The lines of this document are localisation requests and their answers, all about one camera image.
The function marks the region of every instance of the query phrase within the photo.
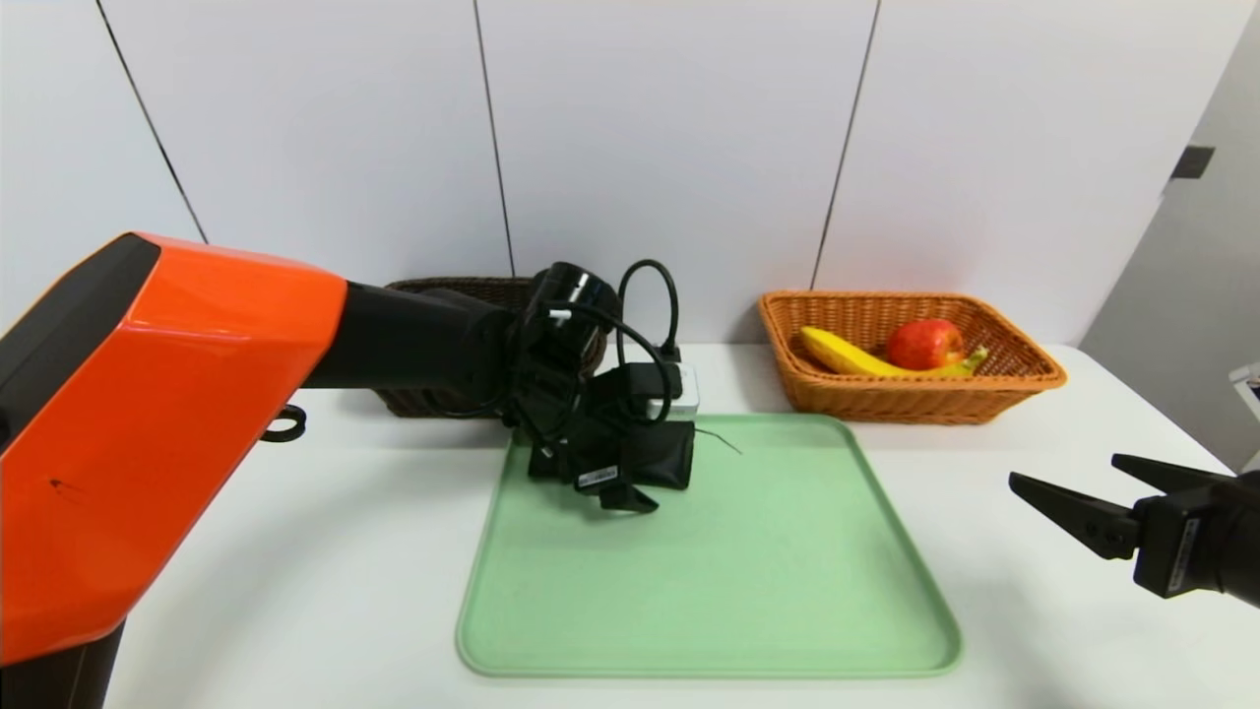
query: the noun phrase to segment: wicker basket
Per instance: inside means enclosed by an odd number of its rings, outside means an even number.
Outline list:
[[[479,297],[513,311],[520,311],[529,303],[532,283],[533,278],[525,277],[432,277],[401,280],[386,287],[406,292],[423,292],[441,287],[471,295],[472,297]],[[600,363],[604,361],[604,350],[606,346],[607,340],[596,337],[596,345],[591,349],[590,356],[582,368],[585,374],[593,374],[596,368],[600,366]],[[396,417],[417,419],[441,416],[425,404],[423,390],[378,389],[375,393]],[[447,412],[469,411],[476,407],[474,402],[461,402],[441,394],[433,394],[433,399],[444,406]],[[485,418],[493,418],[493,416],[488,414]]]
[[[1062,387],[1067,375],[992,306],[941,292],[777,291],[761,297],[779,377],[798,412],[853,422],[983,424],[1029,397]],[[900,325],[944,317],[968,348],[989,348],[975,377],[955,379],[837,375],[810,358],[800,327],[834,331],[874,354]]]

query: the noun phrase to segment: light green tray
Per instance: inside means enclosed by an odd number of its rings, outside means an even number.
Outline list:
[[[456,642],[494,676],[942,674],[958,625],[853,434],[814,416],[702,417],[692,487],[650,515],[508,453]]]

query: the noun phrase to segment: table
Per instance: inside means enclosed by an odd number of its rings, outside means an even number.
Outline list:
[[[260,445],[127,622],[106,706],[1260,706],[1260,611],[1162,601],[1007,490],[1019,471],[1130,505],[1126,452],[1225,468],[1070,346],[1071,382],[983,427],[854,424],[964,636],[924,680],[503,680],[455,623],[503,463],[495,422],[399,421],[370,393],[302,392],[307,434]],[[702,412],[788,412],[766,345],[684,345]]]

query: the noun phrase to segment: label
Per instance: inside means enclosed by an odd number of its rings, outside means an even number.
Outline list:
[[[1186,570],[1189,568],[1189,553],[1194,549],[1194,539],[1198,536],[1198,518],[1188,520],[1182,529],[1182,543],[1177,548],[1177,558],[1173,560],[1173,573],[1168,579],[1168,594],[1181,591],[1186,583]]]
[[[598,471],[591,471],[577,476],[577,487],[591,487],[592,485],[600,485],[601,482],[607,482],[617,477],[617,467],[609,466],[607,468],[600,468]]]

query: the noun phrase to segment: apple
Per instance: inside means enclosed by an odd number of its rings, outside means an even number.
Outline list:
[[[963,332],[949,320],[917,320],[888,339],[888,361],[906,370],[935,370],[966,359]]]

